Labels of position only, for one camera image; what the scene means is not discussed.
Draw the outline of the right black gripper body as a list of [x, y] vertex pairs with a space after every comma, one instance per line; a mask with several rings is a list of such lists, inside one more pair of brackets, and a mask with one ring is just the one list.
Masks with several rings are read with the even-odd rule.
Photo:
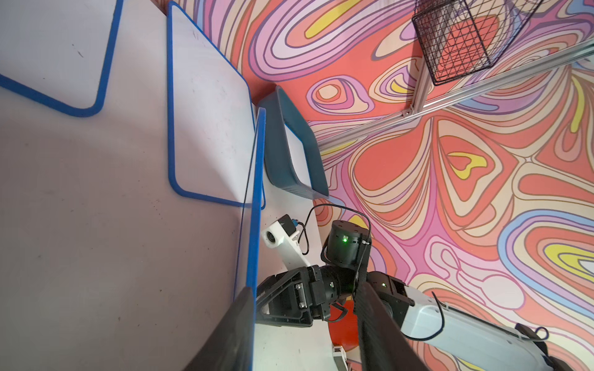
[[256, 323], [310, 327], [316, 320], [339, 322], [349, 313], [344, 303], [353, 294], [355, 281], [353, 270], [331, 265], [272, 275], [257, 287]]

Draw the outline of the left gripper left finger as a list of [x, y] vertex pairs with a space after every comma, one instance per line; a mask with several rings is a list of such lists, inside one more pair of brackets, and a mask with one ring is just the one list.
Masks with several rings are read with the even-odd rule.
[[252, 370], [254, 340], [255, 298], [245, 287], [183, 370]]

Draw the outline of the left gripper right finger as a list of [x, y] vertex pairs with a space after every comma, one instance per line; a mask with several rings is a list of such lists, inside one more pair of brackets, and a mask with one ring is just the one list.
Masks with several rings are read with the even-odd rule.
[[354, 303], [363, 370], [427, 369], [370, 284], [359, 284]]

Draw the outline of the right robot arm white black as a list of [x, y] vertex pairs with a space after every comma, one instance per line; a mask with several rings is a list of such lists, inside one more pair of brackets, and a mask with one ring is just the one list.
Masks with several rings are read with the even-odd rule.
[[263, 230], [286, 271], [257, 289], [256, 321], [309, 327], [352, 315], [365, 369], [411, 369], [420, 360], [409, 343], [426, 343], [483, 370], [567, 370], [545, 338], [527, 326], [497, 326], [425, 295], [380, 271], [369, 271], [371, 233], [334, 221], [323, 243], [322, 264], [310, 264], [299, 246], [305, 227], [284, 216]]

